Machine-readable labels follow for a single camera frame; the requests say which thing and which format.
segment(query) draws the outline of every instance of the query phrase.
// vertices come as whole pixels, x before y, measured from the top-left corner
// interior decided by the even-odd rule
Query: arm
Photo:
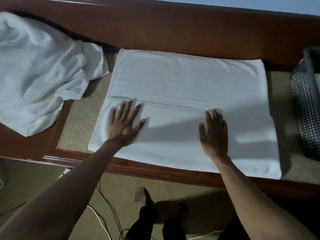
[[[250,239],[317,239],[306,226],[273,202],[227,156],[228,127],[221,113],[206,111],[208,134],[200,124],[200,141],[221,173],[237,215]]]
[[[89,203],[110,160],[122,147],[130,145],[145,123],[132,129],[140,105],[129,115],[132,101],[123,103],[116,117],[111,114],[108,140],[92,156],[31,200],[0,230],[0,239],[68,239]]]

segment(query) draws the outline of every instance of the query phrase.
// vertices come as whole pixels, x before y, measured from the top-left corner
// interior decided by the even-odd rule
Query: crumpled white towel
[[[65,100],[109,73],[102,48],[37,20],[0,13],[0,122],[24,136],[50,127]]]
[[[270,117],[261,60],[227,60],[167,52],[119,52],[88,149],[106,140],[112,108],[126,99],[142,103],[134,121],[147,123],[116,157],[218,173],[199,141],[205,110],[220,109],[228,123],[229,156],[247,176],[279,179],[278,141]]]

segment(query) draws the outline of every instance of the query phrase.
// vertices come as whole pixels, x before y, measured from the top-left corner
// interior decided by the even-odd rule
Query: foot
[[[188,205],[186,202],[182,201],[179,203],[179,209],[175,217],[179,220],[180,223],[183,223],[188,217]]]
[[[136,189],[136,192],[134,193],[134,202],[138,210],[140,210],[141,207],[146,206],[148,204],[154,204],[149,192],[146,190],[145,187],[141,187],[141,186],[138,187]]]

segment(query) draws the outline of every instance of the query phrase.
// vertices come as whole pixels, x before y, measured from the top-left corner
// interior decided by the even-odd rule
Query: finger
[[[205,130],[205,125],[203,123],[199,124],[200,141],[206,141],[207,135]]]
[[[223,130],[223,117],[222,117],[222,113],[219,113],[218,116],[219,116],[219,127],[220,127],[220,129]]]
[[[142,127],[143,127],[143,125],[146,123],[146,120],[145,119],[143,119],[143,120],[141,120],[141,121],[139,121],[139,123],[136,125],[136,127],[133,129],[133,133],[134,134],[138,134],[139,133],[139,131],[142,129]]]
[[[126,103],[126,105],[124,107],[124,110],[123,110],[123,114],[121,116],[122,120],[126,120],[127,119],[128,114],[130,112],[131,105],[132,105],[132,100]]]
[[[126,102],[124,102],[120,109],[119,109],[119,112],[118,112],[118,115],[117,115],[117,120],[120,120],[120,118],[122,117],[122,114],[123,114],[123,110],[125,109],[125,105],[126,105]]]
[[[219,115],[215,109],[212,110],[212,113],[213,113],[212,122],[213,122],[214,127],[217,128],[219,125]]]
[[[116,109],[112,109],[111,115],[110,115],[110,124],[112,124],[116,119]]]
[[[212,118],[211,115],[208,111],[205,112],[205,118],[207,120],[207,124],[208,124],[208,132],[212,131],[214,128],[214,124],[212,122]]]
[[[228,125],[225,120],[223,121],[223,128],[224,128],[224,134],[225,134],[226,138],[228,139]]]
[[[139,113],[139,110],[141,109],[141,104],[138,104],[134,110],[132,111],[132,113],[129,116],[129,121],[128,124],[132,124],[132,122],[134,121],[135,117],[137,116],[137,114]]]

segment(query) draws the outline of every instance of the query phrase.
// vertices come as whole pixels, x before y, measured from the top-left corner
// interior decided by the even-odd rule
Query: basket
[[[304,154],[320,160],[320,46],[306,48],[303,56],[290,75],[295,113]]]

